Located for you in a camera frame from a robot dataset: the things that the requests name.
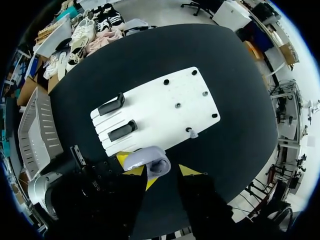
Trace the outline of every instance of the cable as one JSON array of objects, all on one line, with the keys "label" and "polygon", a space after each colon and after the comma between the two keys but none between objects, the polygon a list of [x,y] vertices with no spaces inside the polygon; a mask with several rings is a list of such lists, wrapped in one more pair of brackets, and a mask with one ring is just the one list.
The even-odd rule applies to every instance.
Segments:
[{"label": "cable", "polygon": [[258,201],[258,203],[261,203],[261,201],[255,195],[253,195],[253,196]]},{"label": "cable", "polygon": [[21,178],[19,178],[19,180],[20,180],[21,182],[23,182],[23,183],[25,183],[25,184],[29,185],[29,183],[27,183],[27,182],[23,181]]},{"label": "cable", "polygon": [[239,205],[238,205],[237,203],[235,203],[235,205],[236,205],[236,206],[238,207],[238,209],[244,214],[244,216],[245,216],[247,219],[249,219],[250,222],[252,222],[252,223],[254,222],[254,221],[251,220],[250,217],[248,217],[248,214],[246,214],[245,211],[242,210],[242,209],[239,207]]},{"label": "cable", "polygon": [[240,193],[239,195],[240,195],[241,197],[243,197],[243,198],[248,202],[248,204],[250,204],[251,207],[253,207],[253,210],[257,213],[255,206],[253,206],[253,205],[251,204],[251,202],[249,202],[249,200],[248,200],[245,196],[243,196],[241,193]]},{"label": "cable", "polygon": [[233,209],[237,209],[237,210],[240,210],[240,211],[243,211],[243,212],[246,212],[246,213],[251,213],[250,211],[246,211],[246,210],[243,210],[243,209],[241,209],[241,208],[237,208],[237,207],[233,207]]},{"label": "cable", "polygon": [[262,186],[267,187],[267,185],[263,184],[260,180],[254,178],[254,180],[256,180],[257,182],[259,182]]}]

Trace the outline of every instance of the floor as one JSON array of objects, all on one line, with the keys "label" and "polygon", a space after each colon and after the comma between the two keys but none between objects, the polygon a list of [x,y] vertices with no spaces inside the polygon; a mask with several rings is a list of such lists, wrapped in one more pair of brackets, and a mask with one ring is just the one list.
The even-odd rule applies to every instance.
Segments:
[{"label": "floor", "polygon": [[[196,12],[196,8],[185,6],[181,7],[181,4],[188,4],[189,0],[122,0],[114,4],[116,10],[118,10],[122,17],[126,21],[132,19],[140,19],[147,22],[149,25],[167,26],[176,24],[212,24],[214,21],[209,18],[209,15],[200,11],[198,16],[193,16]],[[264,78],[264,83],[269,90],[272,85],[272,77],[268,76],[270,71],[265,62],[256,63],[258,69]],[[269,160],[256,176],[260,182],[265,184],[267,182],[267,176],[265,173],[268,172],[270,166],[277,160],[276,149],[270,156]],[[264,186],[257,180],[254,180],[254,185],[264,189]],[[265,195],[257,190],[253,190],[259,197],[264,198]],[[229,205],[234,207],[233,209],[233,220],[238,222],[248,215],[248,212],[253,210],[259,204],[254,196],[250,196],[245,190],[235,197]]]},{"label": "floor", "polygon": [[167,26],[176,24],[215,24],[209,15],[200,11],[198,16],[193,16],[197,11],[189,4],[190,0],[122,0],[114,4],[124,20],[140,19],[149,25]]}]

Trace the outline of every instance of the white sneaker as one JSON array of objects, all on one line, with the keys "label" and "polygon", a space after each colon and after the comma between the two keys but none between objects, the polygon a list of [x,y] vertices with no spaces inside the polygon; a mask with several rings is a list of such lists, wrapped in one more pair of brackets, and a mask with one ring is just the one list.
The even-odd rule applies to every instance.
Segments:
[{"label": "white sneaker", "polygon": [[92,42],[92,40],[95,38],[95,27],[95,21],[84,18],[75,28],[71,36],[72,40],[70,41],[70,46],[82,37],[88,37],[89,43]]},{"label": "white sneaker", "polygon": [[60,81],[66,75],[66,66],[70,57],[70,53],[63,51],[60,53],[58,61],[58,80]]},{"label": "white sneaker", "polygon": [[86,34],[89,38],[89,43],[91,43],[96,36],[96,21],[88,20],[86,23]]},{"label": "white sneaker", "polygon": [[43,74],[43,77],[45,79],[51,78],[53,75],[57,74],[58,72],[58,61],[59,61],[59,54],[53,54],[50,57],[49,64],[45,68],[45,72]]},{"label": "white sneaker", "polygon": [[84,59],[86,54],[85,49],[88,43],[89,38],[83,36],[71,45],[70,57],[65,67],[68,72]]}]

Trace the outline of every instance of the white box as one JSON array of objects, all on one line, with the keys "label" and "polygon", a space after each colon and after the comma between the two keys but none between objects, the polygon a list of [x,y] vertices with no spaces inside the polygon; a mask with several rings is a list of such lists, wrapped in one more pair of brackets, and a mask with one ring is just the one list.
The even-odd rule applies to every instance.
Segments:
[{"label": "white box", "polygon": [[224,1],[213,16],[213,20],[222,27],[237,31],[251,22],[250,13],[236,2]]}]

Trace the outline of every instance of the cardboard box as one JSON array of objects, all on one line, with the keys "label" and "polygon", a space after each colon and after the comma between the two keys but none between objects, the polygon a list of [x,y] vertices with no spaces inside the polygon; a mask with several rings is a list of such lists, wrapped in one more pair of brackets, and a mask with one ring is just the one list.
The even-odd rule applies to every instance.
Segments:
[{"label": "cardboard box", "polygon": [[288,65],[292,65],[299,62],[298,54],[296,53],[295,49],[291,45],[290,42],[282,45],[280,50],[285,58],[285,61]]},{"label": "cardboard box", "polygon": [[264,55],[262,54],[262,52],[251,42],[244,41],[243,43],[255,61],[261,61],[264,59]]},{"label": "cardboard box", "polygon": [[[45,62],[46,60],[47,60],[47,58],[45,58],[43,56],[39,56],[36,70],[38,70],[42,66],[43,62]],[[43,91],[44,93],[48,93],[46,89],[44,89],[42,86],[40,86],[38,84],[38,75],[34,76],[34,78],[32,78],[31,76],[28,76],[25,80],[24,85],[21,88],[20,95],[16,101],[17,105],[18,106],[27,106],[27,103],[28,103],[32,93],[36,89],[36,87],[39,87],[41,89],[41,91]]]},{"label": "cardboard box", "polygon": [[48,94],[54,89],[54,87],[59,83],[58,74],[55,74],[49,79],[48,83]]}]

